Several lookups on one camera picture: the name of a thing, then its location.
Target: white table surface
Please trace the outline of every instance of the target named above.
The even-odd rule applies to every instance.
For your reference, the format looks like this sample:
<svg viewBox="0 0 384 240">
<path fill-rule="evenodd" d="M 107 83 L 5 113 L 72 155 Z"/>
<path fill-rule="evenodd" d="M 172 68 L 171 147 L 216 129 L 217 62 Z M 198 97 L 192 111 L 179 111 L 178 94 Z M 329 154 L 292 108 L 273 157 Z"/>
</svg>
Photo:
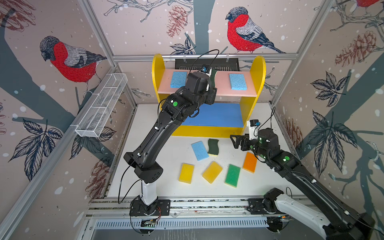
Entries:
<svg viewBox="0 0 384 240">
<path fill-rule="evenodd" d="M 120 179 L 128 167 L 123 156 L 125 152 L 133 152 L 144 140 L 151 127 L 157 119 L 157 104 L 140 104 L 134 117 L 131 130 L 128 134 L 123 154 L 118 163 L 116 173 L 112 180 L 108 197 L 117 197 L 119 192 Z M 257 103 L 251 119 L 259 119 L 264 123 L 270 116 L 271 109 L 267 103 Z M 266 123 L 262 128 L 270 127 Z M 282 150 L 289 151 L 288 145 L 279 129 L 275 117 L 272 117 L 272 127 L 274 133 L 279 137 L 279 144 Z M 202 141 L 208 150 L 207 137 L 179 137 L 171 136 L 159 152 L 156 161 L 164 169 L 163 174 L 156 181 L 157 195 L 160 197 L 210 197 L 210 196 L 255 196 L 264 195 L 270 189 L 277 187 L 285 192 L 286 187 L 290 187 L 292 193 L 302 194 L 293 184 L 286 179 L 281 178 L 273 172 L 265 163 L 257 162 L 254 174 L 241 169 L 237 188 L 224 183 L 229 164 L 239 167 L 243 166 L 245 155 L 240 149 L 235 149 L 229 138 L 218 138 L 219 155 L 210 156 L 207 159 L 197 161 L 192 150 L 191 144 Z M 216 161 L 223 167 L 222 172 L 212 184 L 209 184 L 202 173 L 212 161 Z M 195 166 L 192 183 L 187 184 L 179 182 L 179 174 L 182 163 L 188 163 Z M 139 178 L 134 173 L 134 168 L 129 168 L 125 173 L 120 196 L 123 197 L 129 187 Z M 135 197 L 141 193 L 140 182 L 128 193 L 127 197 Z"/>
</svg>

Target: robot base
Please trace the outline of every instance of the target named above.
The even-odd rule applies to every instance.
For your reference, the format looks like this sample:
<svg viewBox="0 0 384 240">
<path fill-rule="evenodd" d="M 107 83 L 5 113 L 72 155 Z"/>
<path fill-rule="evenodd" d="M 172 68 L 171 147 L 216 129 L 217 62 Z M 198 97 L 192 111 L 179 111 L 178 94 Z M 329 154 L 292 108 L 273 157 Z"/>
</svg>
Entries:
<svg viewBox="0 0 384 240">
<path fill-rule="evenodd" d="M 129 211 L 129 215 L 132 217 L 138 216 L 159 216 L 160 212 L 157 209 L 161 209 L 162 216 L 169 216 L 170 200 L 156 200 L 150 206 L 146 206 L 141 199 L 132 202 L 132 208 Z"/>
</svg>

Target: orange sponge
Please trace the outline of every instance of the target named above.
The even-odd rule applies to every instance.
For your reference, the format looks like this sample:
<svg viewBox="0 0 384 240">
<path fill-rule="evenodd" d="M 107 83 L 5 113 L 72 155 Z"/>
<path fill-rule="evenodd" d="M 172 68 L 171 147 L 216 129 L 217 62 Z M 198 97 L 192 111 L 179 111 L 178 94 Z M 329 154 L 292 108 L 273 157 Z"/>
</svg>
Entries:
<svg viewBox="0 0 384 240">
<path fill-rule="evenodd" d="M 251 173 L 255 173 L 256 163 L 257 163 L 257 158 L 255 157 L 255 155 L 253 155 L 250 152 L 247 152 L 247 155 L 245 156 L 245 160 L 243 164 L 243 169 Z"/>
</svg>

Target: wallpaper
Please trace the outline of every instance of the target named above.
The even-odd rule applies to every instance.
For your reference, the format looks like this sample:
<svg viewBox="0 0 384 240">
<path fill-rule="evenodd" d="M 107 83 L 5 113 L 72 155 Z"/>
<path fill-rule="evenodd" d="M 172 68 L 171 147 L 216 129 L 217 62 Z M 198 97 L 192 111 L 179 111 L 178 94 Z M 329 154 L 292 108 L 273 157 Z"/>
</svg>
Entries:
<svg viewBox="0 0 384 240">
<path fill-rule="evenodd" d="M 3 220 L 110 66 L 77 1 L 0 6 Z"/>
<path fill-rule="evenodd" d="M 167 69 L 174 69 L 174 61 L 165 61 Z M 272 100 L 291 61 L 266 61 L 266 77 L 263 91 L 258 101 Z M 137 103 L 157 103 L 155 89 L 152 82 L 151 62 L 125 62 L 118 63 L 121 71 L 127 75 L 128 83 Z M 252 61 L 239 61 L 240 71 L 249 71 Z M 239 97 L 217 96 L 216 102 L 239 102 Z"/>
<path fill-rule="evenodd" d="M 91 0 L 115 55 L 294 53 L 321 0 Z"/>
<path fill-rule="evenodd" d="M 77 237 L 91 200 L 104 197 L 132 110 L 123 93 L 99 138 L 74 137 L 11 239 Z"/>
<path fill-rule="evenodd" d="M 378 1 L 336 0 L 276 106 L 302 163 L 383 230 L 384 17 Z M 372 239 L 383 239 L 374 231 Z"/>
</svg>

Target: wire mesh basket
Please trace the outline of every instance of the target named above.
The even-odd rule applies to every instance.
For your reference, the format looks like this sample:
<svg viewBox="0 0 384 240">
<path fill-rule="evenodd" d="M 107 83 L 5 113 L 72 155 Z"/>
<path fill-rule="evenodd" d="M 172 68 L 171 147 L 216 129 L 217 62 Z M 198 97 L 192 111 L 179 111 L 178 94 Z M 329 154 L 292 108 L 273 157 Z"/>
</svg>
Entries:
<svg viewBox="0 0 384 240">
<path fill-rule="evenodd" d="M 100 136 L 127 82 L 127 76 L 123 73 L 110 75 L 75 130 L 80 137 Z"/>
</svg>

